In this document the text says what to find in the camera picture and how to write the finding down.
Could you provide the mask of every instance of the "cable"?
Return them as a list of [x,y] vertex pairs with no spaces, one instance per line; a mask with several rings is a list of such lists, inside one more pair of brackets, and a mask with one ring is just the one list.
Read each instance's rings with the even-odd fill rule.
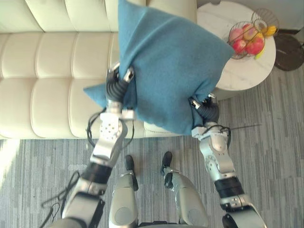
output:
[[87,135],[87,140],[89,141],[89,143],[93,146],[93,148],[95,147],[95,143],[92,140],[92,132],[91,132],[91,127],[93,125],[93,123],[95,122],[95,120],[100,116],[101,113],[104,113],[106,111],[106,108],[104,108],[102,111],[94,113],[88,123],[87,123],[87,128],[86,128],[86,135]]
[[132,127],[132,137],[131,137],[131,139],[129,140],[129,142],[122,148],[122,150],[123,150],[124,148],[126,148],[128,145],[130,145],[130,143],[132,142],[132,140],[133,140],[133,138],[134,138],[134,120],[132,120],[132,125],[133,125],[133,127]]
[[248,128],[248,127],[258,127],[258,126],[261,126],[261,124],[259,123],[259,124],[247,125],[247,126],[242,126],[242,127],[234,127],[234,128],[231,128],[231,130],[237,130],[237,129]]
[[[100,115],[101,113],[104,113],[105,111],[106,111],[106,108],[104,108],[104,109],[103,109],[102,111],[100,111],[100,112],[94,113],[94,114],[90,117],[90,119],[89,119],[89,121],[88,121],[88,123],[87,123],[86,135],[87,135],[87,139],[88,139],[89,143],[90,143],[93,147],[95,147],[95,143],[94,143],[93,140],[92,140],[91,127],[92,127],[93,123],[95,122],[95,120],[99,117],[99,115]],[[131,139],[129,140],[129,142],[128,142],[122,149],[125,149],[125,148],[132,142],[132,140],[133,140],[133,138],[134,138],[134,120],[132,120],[132,125],[133,125],[133,127],[132,127],[132,137],[131,137]]]
[[[50,206],[50,210],[49,213],[47,215],[47,217],[45,218],[45,220],[42,222],[41,226],[39,228],[43,228],[46,223],[48,222],[49,218],[52,216],[52,222],[55,219],[56,214],[58,213],[59,209],[60,209],[60,216],[62,217],[62,213],[63,213],[63,209],[65,207],[66,204],[66,200],[67,200],[67,195],[69,194],[69,192],[71,191],[71,189],[76,185],[78,179],[80,178],[80,174],[78,171],[75,171],[72,175],[72,177],[70,178],[68,185],[66,186],[66,188],[64,190],[62,190],[61,192],[59,192],[57,195],[47,199],[46,201],[42,202],[41,207],[44,209],[45,205],[55,199],[57,199],[57,202],[54,203],[52,206]],[[58,205],[58,209],[56,210],[55,214],[53,214],[54,211],[54,207]]]
[[224,131],[228,131],[228,140],[227,140],[227,148],[229,149],[229,146],[230,146],[230,143],[231,143],[231,129],[229,127],[224,127],[222,125],[219,125],[219,124],[216,124],[216,125],[213,125],[209,128],[207,128],[203,134],[206,134],[208,131],[210,131],[213,127],[221,127],[221,129],[219,130],[221,133],[223,133]]

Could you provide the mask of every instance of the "sunlight on floor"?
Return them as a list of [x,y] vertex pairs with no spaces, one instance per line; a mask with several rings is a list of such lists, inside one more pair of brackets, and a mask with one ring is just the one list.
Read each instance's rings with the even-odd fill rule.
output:
[[8,139],[4,140],[2,147],[0,146],[0,189],[4,182],[4,173],[7,172],[16,157],[19,145],[19,139]]

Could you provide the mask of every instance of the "gray carpet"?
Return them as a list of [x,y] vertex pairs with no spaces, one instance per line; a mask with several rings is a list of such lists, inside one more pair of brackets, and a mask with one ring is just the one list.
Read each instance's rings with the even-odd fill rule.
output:
[[[230,156],[245,191],[269,228],[304,227],[304,66],[294,72],[276,68],[259,86],[220,102],[220,123],[232,131]],[[0,141],[0,227],[35,228],[48,210],[40,203],[59,192],[75,170],[83,171],[92,149],[86,140],[24,140],[11,166],[18,142]],[[139,221],[177,222],[174,197],[159,175],[162,155],[173,152],[173,165],[201,194],[211,227],[219,228],[224,212],[205,172],[198,142],[191,137],[137,139],[122,151],[105,194],[100,227],[107,227],[111,192],[124,171],[123,157],[134,156],[139,190]]]

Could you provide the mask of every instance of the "blue pillow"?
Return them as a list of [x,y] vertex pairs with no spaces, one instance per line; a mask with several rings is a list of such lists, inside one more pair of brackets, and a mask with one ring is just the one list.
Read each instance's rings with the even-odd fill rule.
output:
[[[202,124],[189,97],[202,101],[215,88],[233,49],[193,22],[119,0],[120,77],[133,66],[125,107],[139,119],[177,134]],[[105,85],[85,92],[106,106]]]

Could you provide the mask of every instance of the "red apple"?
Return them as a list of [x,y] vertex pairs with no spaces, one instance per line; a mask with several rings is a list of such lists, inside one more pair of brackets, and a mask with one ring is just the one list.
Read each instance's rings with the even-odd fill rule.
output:
[[239,39],[236,42],[233,43],[232,48],[237,54],[242,53],[245,50],[246,47],[246,41]]
[[246,52],[248,54],[256,55],[262,51],[264,47],[264,40],[261,37],[257,37],[248,42],[246,46]]
[[234,28],[229,33],[229,42],[237,41],[243,38],[243,29],[241,28]]
[[253,24],[245,24],[243,26],[243,32],[244,32],[243,38],[245,40],[251,40],[257,34],[257,30]]

